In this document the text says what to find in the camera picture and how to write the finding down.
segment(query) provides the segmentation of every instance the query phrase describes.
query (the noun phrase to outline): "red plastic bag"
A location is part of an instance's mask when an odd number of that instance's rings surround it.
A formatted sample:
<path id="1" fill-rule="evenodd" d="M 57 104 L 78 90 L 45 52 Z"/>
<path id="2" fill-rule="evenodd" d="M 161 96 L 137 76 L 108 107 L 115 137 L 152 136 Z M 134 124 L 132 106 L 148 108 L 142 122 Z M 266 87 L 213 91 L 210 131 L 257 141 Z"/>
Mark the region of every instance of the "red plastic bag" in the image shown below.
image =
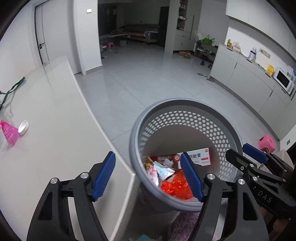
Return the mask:
<path id="1" fill-rule="evenodd" d="M 174 176 L 171 183 L 168 181 L 163 181 L 160 188 L 167 194 L 176 196 L 183 200 L 187 200 L 193 197 L 192 191 L 188 185 L 183 171 L 178 172 Z"/>

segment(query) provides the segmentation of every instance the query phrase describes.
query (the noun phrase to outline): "small pink stool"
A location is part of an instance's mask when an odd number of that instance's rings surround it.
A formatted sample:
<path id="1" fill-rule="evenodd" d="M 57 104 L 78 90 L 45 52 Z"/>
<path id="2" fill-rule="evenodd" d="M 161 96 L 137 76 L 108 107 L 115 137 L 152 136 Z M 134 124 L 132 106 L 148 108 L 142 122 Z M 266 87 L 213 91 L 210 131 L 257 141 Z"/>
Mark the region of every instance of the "small pink stool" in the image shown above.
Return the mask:
<path id="1" fill-rule="evenodd" d="M 111 46 L 113 46 L 113 48 L 114 48 L 114 43 L 113 42 L 107 43 L 107 47 L 109 48 L 110 51 L 111 51 Z"/>
<path id="2" fill-rule="evenodd" d="M 274 150 L 276 149 L 276 144 L 274 143 L 273 138 L 269 134 L 266 134 L 265 136 L 263 136 L 259 140 L 259 142 L 258 142 L 258 148 L 261 151 L 265 151 L 267 153 L 271 153 L 271 152 L 274 152 Z"/>

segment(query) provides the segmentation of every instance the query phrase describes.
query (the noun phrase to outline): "gray laundry basket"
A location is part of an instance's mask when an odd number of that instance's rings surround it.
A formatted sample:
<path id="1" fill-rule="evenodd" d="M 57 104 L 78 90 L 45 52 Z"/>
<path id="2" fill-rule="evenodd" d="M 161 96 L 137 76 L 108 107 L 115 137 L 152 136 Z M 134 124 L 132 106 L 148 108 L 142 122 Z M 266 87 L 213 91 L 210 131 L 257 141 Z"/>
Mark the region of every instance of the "gray laundry basket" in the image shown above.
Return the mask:
<path id="1" fill-rule="evenodd" d="M 196 198 L 180 200 L 155 186 L 147 176 L 143 156 L 170 155 L 201 148 L 210 149 L 211 165 L 206 170 L 234 182 L 241 175 L 225 158 L 228 149 L 243 154 L 240 138 L 217 110 L 191 99 L 167 99 L 148 107 L 136 120 L 130 136 L 131 164 L 141 180 L 141 191 L 158 212 L 199 212 Z"/>

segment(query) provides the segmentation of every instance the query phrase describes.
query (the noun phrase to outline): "blue gripper pad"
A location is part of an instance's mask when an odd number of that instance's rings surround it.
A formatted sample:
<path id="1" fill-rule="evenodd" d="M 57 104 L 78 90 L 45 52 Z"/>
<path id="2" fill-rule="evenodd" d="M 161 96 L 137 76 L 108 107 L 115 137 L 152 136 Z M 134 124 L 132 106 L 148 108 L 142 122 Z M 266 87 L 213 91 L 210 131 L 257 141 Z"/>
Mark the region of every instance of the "blue gripper pad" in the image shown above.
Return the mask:
<path id="1" fill-rule="evenodd" d="M 242 146 L 242 151 L 261 164 L 264 164 L 268 161 L 266 154 L 264 152 L 258 150 L 257 148 L 251 146 L 248 143 Z"/>
<path id="2" fill-rule="evenodd" d="M 191 165 L 191 163 L 193 162 L 190 162 L 184 153 L 182 153 L 181 155 L 180 162 L 193 196 L 196 197 L 198 200 L 202 201 L 205 198 L 205 195 L 202 192 L 202 181 L 200 180 L 196 171 Z"/>
<path id="3" fill-rule="evenodd" d="M 98 200 L 99 197 L 103 196 L 107 183 L 115 167 L 115 154 L 111 152 L 108 159 L 104 161 L 104 166 L 102 167 L 100 173 L 98 174 L 94 182 L 94 191 L 91 195 L 94 200 Z"/>

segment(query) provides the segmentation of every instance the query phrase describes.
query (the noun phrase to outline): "black refrigerator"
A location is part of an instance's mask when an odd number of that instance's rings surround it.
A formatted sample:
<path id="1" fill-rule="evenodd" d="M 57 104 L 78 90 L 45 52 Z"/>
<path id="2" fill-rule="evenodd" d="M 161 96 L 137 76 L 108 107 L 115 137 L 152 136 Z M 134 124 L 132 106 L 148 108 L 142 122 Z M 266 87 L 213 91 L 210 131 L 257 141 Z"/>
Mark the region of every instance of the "black refrigerator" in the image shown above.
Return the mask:
<path id="1" fill-rule="evenodd" d="M 169 7 L 160 8 L 157 45 L 161 47 L 165 46 L 165 37 L 166 37 L 166 30 L 168 25 L 168 11 L 169 11 Z"/>

